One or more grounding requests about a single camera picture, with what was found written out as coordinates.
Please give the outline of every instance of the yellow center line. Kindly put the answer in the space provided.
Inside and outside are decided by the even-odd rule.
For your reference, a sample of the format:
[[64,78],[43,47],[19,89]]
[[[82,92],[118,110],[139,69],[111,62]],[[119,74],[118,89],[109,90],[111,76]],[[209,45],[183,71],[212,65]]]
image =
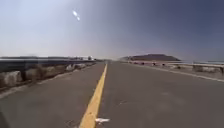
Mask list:
[[104,68],[104,71],[99,80],[99,83],[96,86],[96,90],[89,102],[87,110],[81,120],[79,128],[94,128],[95,127],[95,123],[96,123],[95,119],[97,118],[97,114],[99,111],[106,73],[107,73],[107,64]]

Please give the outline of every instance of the metal guardrail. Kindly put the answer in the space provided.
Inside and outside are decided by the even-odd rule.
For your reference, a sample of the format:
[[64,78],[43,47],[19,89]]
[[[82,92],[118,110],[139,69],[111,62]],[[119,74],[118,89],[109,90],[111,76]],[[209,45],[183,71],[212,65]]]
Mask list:
[[24,71],[35,68],[37,65],[43,67],[81,64],[96,62],[93,60],[74,60],[74,59],[0,59],[0,72]]
[[153,65],[186,65],[186,66],[192,66],[194,69],[199,67],[213,67],[213,68],[219,68],[221,73],[224,75],[224,63],[217,63],[217,62],[192,62],[187,63],[185,61],[126,61],[129,63],[140,63],[140,64],[153,64]]

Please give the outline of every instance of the road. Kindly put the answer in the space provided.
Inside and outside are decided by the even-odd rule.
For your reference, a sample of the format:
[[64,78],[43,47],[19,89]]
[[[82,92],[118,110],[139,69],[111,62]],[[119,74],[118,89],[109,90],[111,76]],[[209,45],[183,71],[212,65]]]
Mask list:
[[220,81],[100,63],[0,99],[0,128],[78,128],[94,118],[110,119],[96,128],[223,128],[223,92]]

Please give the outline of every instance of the mountain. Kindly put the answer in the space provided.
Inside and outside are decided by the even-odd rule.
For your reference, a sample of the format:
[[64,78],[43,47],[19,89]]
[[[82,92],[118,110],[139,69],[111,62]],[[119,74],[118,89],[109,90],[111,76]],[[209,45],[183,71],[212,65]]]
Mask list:
[[165,54],[148,54],[138,56],[123,57],[122,60],[144,60],[144,61],[180,61],[173,56],[167,56]]

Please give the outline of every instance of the clear sky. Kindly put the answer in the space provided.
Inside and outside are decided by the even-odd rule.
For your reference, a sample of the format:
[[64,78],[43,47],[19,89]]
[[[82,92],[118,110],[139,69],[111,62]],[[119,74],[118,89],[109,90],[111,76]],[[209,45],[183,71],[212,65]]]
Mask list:
[[149,53],[224,60],[224,1],[0,0],[0,56]]

